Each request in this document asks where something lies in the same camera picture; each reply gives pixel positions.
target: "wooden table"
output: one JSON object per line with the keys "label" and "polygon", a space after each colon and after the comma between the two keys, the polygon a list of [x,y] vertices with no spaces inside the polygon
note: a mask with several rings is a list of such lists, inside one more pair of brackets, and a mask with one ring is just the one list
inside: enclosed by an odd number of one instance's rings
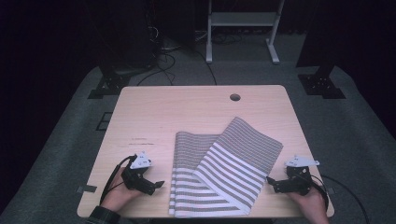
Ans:
{"label": "wooden table", "polygon": [[[231,95],[240,96],[233,101]],[[177,86],[126,87],[122,90],[87,185],[78,215],[88,217],[99,204],[103,188],[122,159],[145,151],[152,167],[145,172],[151,182],[164,180],[152,196],[144,195],[126,206],[125,217],[170,217],[168,204],[179,131],[221,134],[234,117],[283,144],[270,176],[286,179],[285,161],[294,155],[312,159],[300,123],[282,86]],[[312,175],[319,176],[311,166]],[[328,216],[334,209],[330,203]],[[300,217],[297,206],[284,194],[265,184],[248,217]]]}

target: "white metal stand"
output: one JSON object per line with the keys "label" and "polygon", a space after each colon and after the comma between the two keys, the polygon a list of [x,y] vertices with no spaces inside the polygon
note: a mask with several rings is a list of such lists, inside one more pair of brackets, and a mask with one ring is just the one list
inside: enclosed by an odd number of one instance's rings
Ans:
{"label": "white metal stand", "polygon": [[272,26],[270,38],[266,39],[268,50],[274,64],[280,63],[274,47],[277,26],[279,25],[285,0],[280,0],[277,12],[212,12],[212,0],[209,0],[207,18],[206,62],[212,63],[212,27],[213,26]]}

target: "cable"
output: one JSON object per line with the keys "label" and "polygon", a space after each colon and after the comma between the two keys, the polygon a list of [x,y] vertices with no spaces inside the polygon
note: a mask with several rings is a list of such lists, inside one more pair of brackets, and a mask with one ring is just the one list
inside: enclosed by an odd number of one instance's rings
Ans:
{"label": "cable", "polygon": [[157,29],[156,27],[154,27],[154,26],[149,26],[148,28],[149,28],[149,29],[154,29],[155,32],[156,32],[156,35],[155,35],[154,39],[150,39],[150,40],[154,41],[156,38],[158,38],[158,35],[160,34],[160,32],[159,32],[158,29]]}
{"label": "cable", "polygon": [[214,35],[213,36],[213,40],[212,43],[216,44],[216,45],[222,45],[222,46],[226,46],[226,45],[231,45],[237,42],[242,41],[242,36],[241,35],[225,35],[225,34],[218,34],[218,35]]}
{"label": "cable", "polygon": [[217,85],[218,85],[218,82],[216,81],[215,74],[213,74],[212,68],[211,68],[210,65],[206,62],[206,58],[204,57],[204,55],[202,55],[202,53],[201,53],[200,51],[196,50],[195,52],[197,52],[199,55],[201,55],[201,58],[204,59],[205,64],[206,64],[207,68],[209,69],[210,74],[211,74],[212,77],[213,77],[213,81],[215,82],[215,86],[217,86]]}
{"label": "cable", "polygon": [[207,31],[195,31],[195,42],[199,42],[207,36]]}
{"label": "cable", "polygon": [[338,180],[336,180],[336,179],[334,179],[334,178],[332,178],[332,177],[329,177],[329,176],[327,176],[327,175],[321,175],[321,176],[324,177],[324,178],[330,179],[331,181],[337,183],[338,185],[340,185],[341,187],[343,187],[344,189],[346,189],[346,191],[348,191],[348,192],[353,196],[353,198],[356,200],[356,202],[358,202],[359,206],[361,207],[361,211],[362,211],[363,214],[364,214],[364,218],[365,218],[365,220],[366,220],[366,223],[367,223],[367,224],[370,224],[370,220],[369,220],[369,218],[368,218],[368,216],[367,216],[367,212],[366,212],[366,210],[364,209],[363,204],[361,203],[361,200],[359,200],[358,196],[356,196],[356,195],[352,192],[352,190],[350,190],[347,186],[345,186],[345,185],[342,184],[340,181],[338,181]]}
{"label": "cable", "polygon": [[317,178],[317,177],[314,176],[314,175],[311,175],[311,176],[314,177],[316,180],[318,180],[318,181],[322,184],[322,186],[323,186],[325,192],[328,192],[327,189],[326,189],[326,186],[325,186],[324,183],[323,183],[323,181],[321,181],[319,178]]}
{"label": "cable", "polygon": [[[144,80],[148,79],[149,77],[152,77],[152,76],[154,76],[154,75],[156,75],[156,74],[159,74],[159,73],[161,73],[161,72],[164,72],[164,73],[165,73],[166,77],[168,78],[169,82],[171,83],[171,86],[173,86],[173,80],[175,79],[175,75],[172,74],[172,73],[167,72],[167,70],[170,69],[171,67],[173,67],[173,66],[175,65],[176,59],[175,59],[175,57],[173,57],[173,56],[170,55],[170,54],[163,53],[163,55],[165,55],[166,57],[169,56],[170,58],[173,59],[171,65],[168,66],[167,68],[161,68],[160,65],[157,63],[157,67],[160,69],[160,71],[157,71],[157,72],[153,72],[153,73],[151,73],[151,74],[148,74],[148,75],[145,76],[142,80],[140,80],[140,81],[136,84],[136,86],[139,86]],[[171,74],[171,75],[174,76],[174,77],[171,79],[171,78],[168,76],[168,74]]]}
{"label": "cable", "polygon": [[113,190],[114,188],[118,187],[118,186],[119,186],[119,185],[121,185],[121,184],[123,184],[123,181],[122,181],[122,182],[120,182],[118,185],[114,186],[113,188],[109,189],[108,191],[111,191],[111,190]]}
{"label": "cable", "polygon": [[168,47],[169,43],[165,43],[166,36],[163,37],[163,46],[161,47],[161,53],[170,53],[183,47],[181,45],[177,45],[175,47]]}
{"label": "cable", "polygon": [[101,198],[100,198],[100,202],[99,202],[99,203],[102,203],[102,201],[103,201],[103,199],[106,197],[106,195],[107,195],[112,189],[115,188],[115,187],[114,187],[114,188],[111,188],[111,189],[110,189],[111,182],[113,182],[114,177],[116,176],[117,172],[118,172],[119,169],[121,168],[122,164],[125,163],[127,160],[130,160],[131,158],[132,158],[132,156],[129,156],[129,157],[123,159],[123,160],[120,162],[120,164],[118,164],[118,165],[116,166],[116,168],[114,168],[113,173],[111,173],[111,176],[110,176],[110,178],[107,180],[107,183],[106,183],[106,185],[105,185],[105,188],[103,189],[103,193],[102,193],[102,196],[101,196]]}
{"label": "cable", "polygon": [[329,208],[329,202],[330,202],[330,200],[329,200],[329,196],[328,196],[328,193],[327,193],[326,188],[322,189],[315,181],[312,180],[312,178],[305,179],[304,176],[299,175],[299,174],[296,173],[296,172],[293,172],[292,175],[293,175],[293,177],[297,176],[297,177],[299,177],[300,179],[302,179],[303,181],[305,181],[305,182],[308,184],[308,186],[309,186],[310,188],[311,188],[311,187],[312,187],[312,188],[315,188],[315,189],[321,194],[321,196],[323,197],[326,210]]}

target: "striped towel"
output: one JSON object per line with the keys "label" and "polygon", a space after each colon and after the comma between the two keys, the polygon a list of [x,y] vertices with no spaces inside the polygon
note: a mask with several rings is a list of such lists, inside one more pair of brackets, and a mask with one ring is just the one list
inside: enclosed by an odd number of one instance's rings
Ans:
{"label": "striped towel", "polygon": [[169,214],[248,215],[282,147],[240,118],[221,135],[177,133]]}

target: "hole in table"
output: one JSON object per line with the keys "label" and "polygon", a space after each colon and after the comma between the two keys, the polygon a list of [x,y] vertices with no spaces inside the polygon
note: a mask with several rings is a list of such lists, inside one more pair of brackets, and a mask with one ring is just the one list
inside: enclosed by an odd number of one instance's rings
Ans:
{"label": "hole in table", "polygon": [[231,95],[230,95],[230,99],[231,99],[232,101],[239,101],[239,100],[241,99],[241,96],[238,95],[238,94],[236,94],[236,93],[234,93],[234,94],[231,94]]}

